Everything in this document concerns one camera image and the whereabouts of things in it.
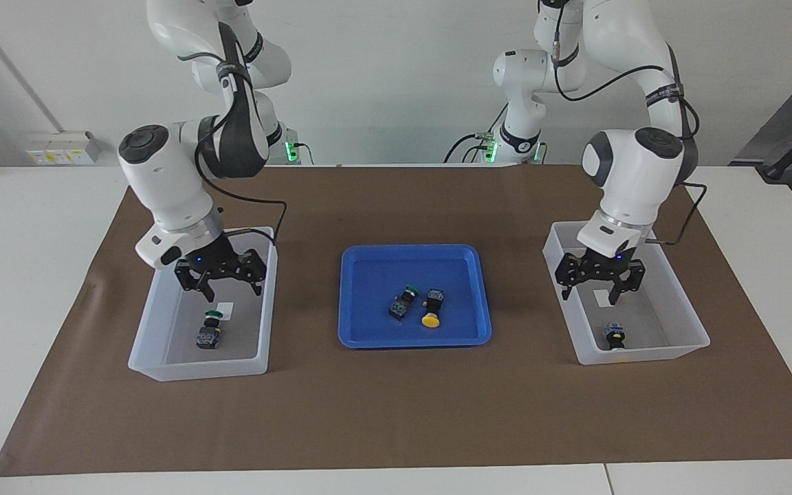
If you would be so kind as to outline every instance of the robotic arm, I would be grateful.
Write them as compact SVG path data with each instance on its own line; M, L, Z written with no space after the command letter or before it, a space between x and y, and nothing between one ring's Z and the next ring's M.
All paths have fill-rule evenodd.
M227 111L141 126L118 150L124 175L155 222L136 252L158 270L176 263L183 289L195 289L210 302L208 282L220 278L248 282L260 295L266 267L254 250L234 252L201 175L252 177L261 171L284 133L273 104L255 89L285 83L292 74L283 49L252 25L247 3L148 0L152 34L180 60L191 61L198 85L220 91Z
M564 298L586 280L613 282L610 303L615 304L620 294L640 287L644 264L632 256L650 234L670 189L694 171L698 127L690 128L677 60L658 32L647 0L540 2L534 34L548 53L506 52L494 66L494 79L509 96L509 112L496 133L496 161L521 162L531 156L545 116L538 93L585 98L565 94L582 85L584 52L640 85L651 125L601 131L588 141L582 168L603 189L604 198L578 235L587 247L584 256L565 254L555 273L566 287Z

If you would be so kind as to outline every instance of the yellow push button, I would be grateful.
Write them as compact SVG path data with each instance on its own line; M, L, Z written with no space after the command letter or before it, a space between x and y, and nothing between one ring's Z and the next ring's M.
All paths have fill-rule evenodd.
M427 316L421 318L421 323L429 329L437 329L439 327L439 317L433 313L427 313Z

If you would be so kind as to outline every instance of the small electronic component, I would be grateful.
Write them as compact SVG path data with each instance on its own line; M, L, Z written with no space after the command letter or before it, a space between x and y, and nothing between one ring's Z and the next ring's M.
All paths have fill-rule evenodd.
M210 310L204 314L203 327L197 333L197 344L201 349L215 349L219 344L219 336L222 329L219 328L220 319L224 317L216 310Z
M607 323L607 326L604 327L604 338L610 344L610 351L625 349L625 329L619 323Z
M428 329L438 328L439 311L442 310L442 303L446 300L446 294L442 289L430 289L427 292L427 300L423 302L423 307L427 308L427 314L421 318L421 323Z
M397 320L405 318L405 315L408 313L408 308L411 307L411 303L415 301L415 298L420 293L418 289L415 289L411 285L406 285L402 294L396 296L396 299L390 304L390 316Z

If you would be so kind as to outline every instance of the green light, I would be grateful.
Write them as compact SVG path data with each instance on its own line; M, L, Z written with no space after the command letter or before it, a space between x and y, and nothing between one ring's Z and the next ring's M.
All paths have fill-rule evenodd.
M498 146L499 144L497 144L497 141L487 145L487 152L485 153L485 161L487 161L487 163L494 163L494 160L496 160Z
M289 142L286 143L286 158L289 159L289 161L298 160L298 151L295 151L295 146Z

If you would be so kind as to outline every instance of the blue tray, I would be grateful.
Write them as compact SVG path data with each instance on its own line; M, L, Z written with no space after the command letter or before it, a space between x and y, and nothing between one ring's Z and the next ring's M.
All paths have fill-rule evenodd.
M406 285L417 296L405 318L387 312ZM442 324L421 324L429 289L442 289ZM479 254L465 244L354 245L342 257L338 338L352 349L463 347L491 338Z

